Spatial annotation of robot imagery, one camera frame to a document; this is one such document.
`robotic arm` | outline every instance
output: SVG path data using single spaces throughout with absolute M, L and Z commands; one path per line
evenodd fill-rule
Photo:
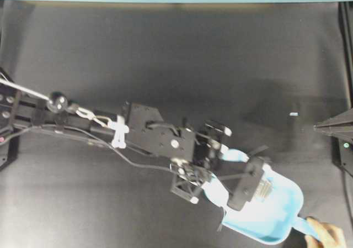
M 0 78 L 0 148 L 8 146 L 0 168 L 16 159 L 18 136 L 28 131 L 67 138 L 114 150 L 136 167 L 157 168 L 173 173 L 171 191 L 196 204 L 202 186 L 216 176 L 229 192 L 228 206 L 241 210 L 261 186 L 264 161 L 222 161 L 232 132 L 209 121 L 199 131 L 188 125 L 165 122 L 157 108 L 126 103 L 119 113 L 91 111 L 54 92 L 49 96 Z M 121 150 L 131 149 L 149 157 L 166 157 L 170 167 L 130 161 Z

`black table surface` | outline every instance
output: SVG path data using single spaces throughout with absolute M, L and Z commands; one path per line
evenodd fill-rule
M 349 107 L 337 3 L 5 1 L 0 64 L 19 84 L 88 108 L 129 100 L 174 124 L 229 125 L 231 147 L 270 147 L 273 169 L 303 190 L 301 216 L 337 224 L 353 245 L 337 149 L 313 132 Z M 205 197 L 187 203 L 170 183 L 106 149 L 26 134 L 0 173 L 0 247 L 265 247 L 217 232 L 222 211 Z M 293 230 L 278 247 L 306 246 Z

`wire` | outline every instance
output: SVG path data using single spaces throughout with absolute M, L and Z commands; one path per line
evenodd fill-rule
M 45 127 L 56 127 L 56 125 L 54 124 L 45 124 L 42 125 L 43 128 Z M 91 134 L 90 132 L 87 132 L 85 130 L 82 130 L 80 128 L 75 128 L 73 126 L 64 126 L 65 129 L 71 129 L 71 130 L 75 130 L 78 132 L 81 132 L 83 134 L 86 134 L 87 136 L 100 141 L 101 143 L 103 143 L 103 145 L 105 145 L 106 147 L 110 148 L 113 152 L 115 152 L 116 154 L 118 154 L 123 160 L 125 160 L 127 163 L 129 163 L 130 165 L 137 167 L 137 168 L 147 168 L 147 169 L 155 169 L 155 170 L 161 170 L 161 171 L 167 171 L 167 172 L 171 172 L 171 173 L 175 173 L 178 174 L 177 172 L 172 171 L 171 169 L 167 168 L 167 167 L 163 167 L 163 166 L 157 166 L 157 165 L 147 165 L 147 164 L 140 164 L 140 163 L 135 163 L 133 161 L 131 161 L 129 158 L 127 158 L 124 154 L 122 154 L 119 150 L 117 150 L 116 148 L 114 148 L 111 144 L 109 144 L 108 142 L 106 142 L 103 139 L 100 139 L 99 137 Z
M 13 138 L 17 137 L 17 136 L 21 136 L 35 128 L 39 128 L 38 126 L 30 126 L 28 128 L 24 128 L 16 133 L 13 133 L 13 134 L 10 134 L 10 135 L 7 135 L 6 138 L 4 139 L 3 142 L 0 143 L 0 146 L 3 146 L 5 145 L 7 142 L 9 142 L 10 140 L 12 140 Z
M 3 78 L 5 78 L 5 80 L 13 82 L 12 78 L 9 76 L 9 74 L 6 73 L 6 71 L 2 67 L 0 67 L 0 74 Z
M 6 76 L 5 76 L 2 72 L 1 72 L 0 74 L 1 74 L 1 76 L 2 76 L 5 80 L 9 81 L 9 80 L 6 78 Z
M 179 136 L 179 133 L 176 127 L 169 123 L 165 123 L 165 122 L 150 123 L 147 125 L 147 127 L 148 128 L 169 128 L 171 131 L 173 131 L 175 136 Z
M 352 188 L 351 188 L 352 178 L 346 171 L 344 171 L 343 175 L 344 175 L 344 189 L 345 189 L 346 199 L 348 204 L 348 212 L 349 212 L 350 220 L 353 225 L 353 196 L 352 196 Z
M 21 85 L 18 85 L 16 83 L 13 83 L 11 81 L 8 81 L 8 80 L 4 80 L 3 78 L 0 78 L 0 83 L 6 85 L 6 86 L 9 86 L 9 87 L 12 87 L 14 89 L 18 89 L 22 92 L 25 92 L 25 93 L 28 93 L 29 95 L 32 95 L 32 96 L 35 96 L 35 97 L 38 97 L 40 99 L 43 99 L 43 100 L 46 100 L 46 101 L 49 101 L 49 97 L 44 95 L 44 94 L 41 94 L 39 92 L 36 92 L 36 91 L 33 91 L 31 89 L 28 89 L 26 87 L 23 87 Z

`dustpan handle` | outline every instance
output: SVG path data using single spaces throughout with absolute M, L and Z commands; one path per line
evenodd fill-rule
M 314 230 L 314 228 L 311 227 L 311 225 L 303 218 L 297 217 L 294 220 L 293 228 L 300 231 L 301 233 L 304 233 L 305 235 L 311 235 L 315 239 L 320 241 L 320 238 L 319 238 L 318 234 L 316 233 L 316 231 Z

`small white object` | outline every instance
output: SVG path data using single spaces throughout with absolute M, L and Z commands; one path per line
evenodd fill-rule
M 220 152 L 222 154 L 226 154 L 228 152 L 229 148 L 226 146 L 226 145 L 221 145 L 221 149 L 220 149 Z
M 229 128 L 227 128 L 227 127 L 224 128 L 224 133 L 225 133 L 225 135 L 227 135 L 227 136 L 231 136 L 231 135 L 232 135 L 231 129 L 229 129 Z
M 179 147 L 179 142 L 177 140 L 175 140 L 175 139 L 172 139 L 170 144 L 175 149 L 177 149 Z
M 116 122 L 108 122 L 108 128 L 115 130 L 114 138 L 111 142 L 111 145 L 114 148 L 126 148 L 125 134 L 129 133 L 129 127 L 125 125 L 125 118 L 120 115 L 117 115 Z
M 184 175 L 184 174 L 185 174 L 185 171 L 184 171 L 183 168 L 179 168 L 179 169 L 178 169 L 178 172 L 179 172 L 181 175 Z
M 192 204 L 197 204 L 198 202 L 199 202 L 199 199 L 197 197 L 192 197 L 190 199 L 190 203 L 192 203 Z

